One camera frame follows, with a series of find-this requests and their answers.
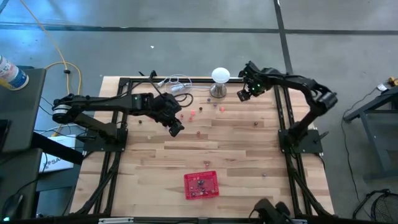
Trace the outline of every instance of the concrete floor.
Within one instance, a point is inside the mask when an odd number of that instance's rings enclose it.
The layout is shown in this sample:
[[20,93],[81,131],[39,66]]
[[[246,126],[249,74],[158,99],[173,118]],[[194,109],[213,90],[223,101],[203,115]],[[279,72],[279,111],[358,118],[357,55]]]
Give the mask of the concrete floor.
[[[209,27],[277,29],[271,0],[25,0],[46,24],[117,27]],[[286,29],[397,30],[398,2],[394,0],[280,0]],[[10,0],[0,24],[34,23],[19,1]],[[178,33],[178,32],[50,32],[67,61],[83,72],[82,94],[97,95],[105,75],[137,75],[156,70],[161,75],[183,73],[208,76],[216,67],[237,76],[248,60],[260,67],[285,71],[279,34]],[[315,121],[329,131],[322,141],[326,176],[335,212],[350,217],[358,205],[347,164],[340,128],[345,109],[361,99],[398,69],[397,35],[287,35],[294,73],[311,77],[338,93],[338,104]],[[0,54],[19,65],[45,67],[59,61],[57,51],[39,30],[2,30]],[[66,95],[63,67],[47,72],[43,97]],[[72,75],[73,92],[78,77]],[[369,96],[369,100],[378,93]],[[36,128],[56,126],[39,111]],[[362,124],[345,124],[351,164],[359,197],[372,190],[398,192],[398,179],[365,182],[364,174],[379,164]],[[39,211],[60,215],[69,192],[46,192]],[[48,203],[58,197],[58,203]],[[359,218],[368,219],[361,212]]]

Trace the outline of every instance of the blue label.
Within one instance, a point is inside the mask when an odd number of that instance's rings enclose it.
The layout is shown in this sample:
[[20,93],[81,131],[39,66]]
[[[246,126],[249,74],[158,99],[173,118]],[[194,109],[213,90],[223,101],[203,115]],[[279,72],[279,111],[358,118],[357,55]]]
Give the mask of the blue label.
[[9,82],[9,84],[12,85],[14,88],[19,88],[25,82],[26,82],[26,74],[21,69],[18,69],[17,76],[15,77],[15,79]]

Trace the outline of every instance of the yellow cable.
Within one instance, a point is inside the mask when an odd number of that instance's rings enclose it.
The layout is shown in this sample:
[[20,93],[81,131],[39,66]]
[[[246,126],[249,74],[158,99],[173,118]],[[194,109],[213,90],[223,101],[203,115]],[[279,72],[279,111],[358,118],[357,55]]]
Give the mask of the yellow cable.
[[[65,70],[68,70],[67,64],[73,66],[73,67],[77,70],[77,72],[79,73],[79,87],[78,87],[78,90],[77,90],[77,94],[79,95],[79,94],[80,94],[80,88],[81,88],[81,72],[80,72],[80,69],[79,69],[76,65],[74,65],[74,64],[72,64],[72,63],[70,63],[70,62],[66,62],[66,61],[65,61],[65,59],[64,59],[64,57],[63,57],[63,55],[62,55],[62,53],[61,53],[61,50],[60,50],[60,48],[58,47],[58,44],[57,44],[56,41],[52,38],[51,34],[50,34],[47,30],[45,30],[45,28],[44,28],[44,26],[41,24],[41,22],[35,17],[35,15],[34,15],[33,12],[29,9],[29,7],[27,7],[27,5],[26,5],[26,3],[24,2],[24,0],[20,0],[20,2],[21,2],[21,3],[24,5],[24,7],[29,11],[29,13],[32,15],[32,17],[36,20],[37,24],[38,24],[38,25],[40,26],[40,28],[43,30],[43,32],[45,33],[45,35],[47,35],[47,37],[51,40],[51,42],[52,42],[52,44],[54,45],[55,49],[58,51],[58,53],[59,53],[60,56],[61,56],[62,62],[55,62],[55,63],[52,63],[51,65],[47,65],[45,69],[48,69],[48,68],[50,68],[50,67],[52,67],[52,66],[54,66],[54,65],[58,65],[58,64],[60,64],[60,63],[62,63],[62,64],[65,66]],[[69,91],[69,74],[67,74],[67,92],[68,92],[68,94],[70,93],[70,91]],[[60,124],[60,126],[58,127],[58,129],[56,130],[56,132],[60,132],[61,129],[62,129],[62,125]],[[54,136],[58,136],[58,133],[54,133],[54,134],[52,134],[52,136],[53,136],[53,137],[54,137]]]

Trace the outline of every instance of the wooden tabletop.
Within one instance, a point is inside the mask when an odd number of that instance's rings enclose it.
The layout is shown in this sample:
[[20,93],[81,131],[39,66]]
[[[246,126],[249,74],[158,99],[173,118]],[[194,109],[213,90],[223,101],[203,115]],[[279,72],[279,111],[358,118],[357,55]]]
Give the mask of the wooden tabletop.
[[[104,77],[99,95],[114,96],[119,78]],[[274,91],[242,103],[236,95],[242,87],[242,84],[227,84],[228,93],[222,99],[211,98],[206,89],[192,89],[192,105],[176,114],[178,119],[183,114],[185,130],[175,138],[170,136],[168,128],[146,116],[128,116],[129,136],[119,166],[112,216],[247,218],[256,202],[264,197],[274,204],[285,202],[292,212],[285,158],[277,140],[279,120]],[[155,94],[147,83],[133,91],[145,92]],[[291,90],[290,98],[295,119],[302,119],[308,112],[303,95]],[[196,115],[189,122],[192,110]],[[95,114],[102,122],[110,122],[111,117],[110,112]],[[81,208],[97,187],[103,157],[103,152],[95,152],[84,160],[71,212]],[[308,187],[324,208],[333,213],[320,159],[303,154],[303,164]],[[217,172],[220,196],[186,200],[184,174],[206,170]],[[301,191],[298,193],[300,208],[304,210]]]

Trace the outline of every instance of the small red object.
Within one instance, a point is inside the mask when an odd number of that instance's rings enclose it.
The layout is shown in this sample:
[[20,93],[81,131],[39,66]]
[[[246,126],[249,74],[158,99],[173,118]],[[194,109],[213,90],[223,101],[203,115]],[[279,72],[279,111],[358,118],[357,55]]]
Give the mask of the small red object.
[[185,174],[184,186],[187,200],[211,198],[220,195],[216,171]]

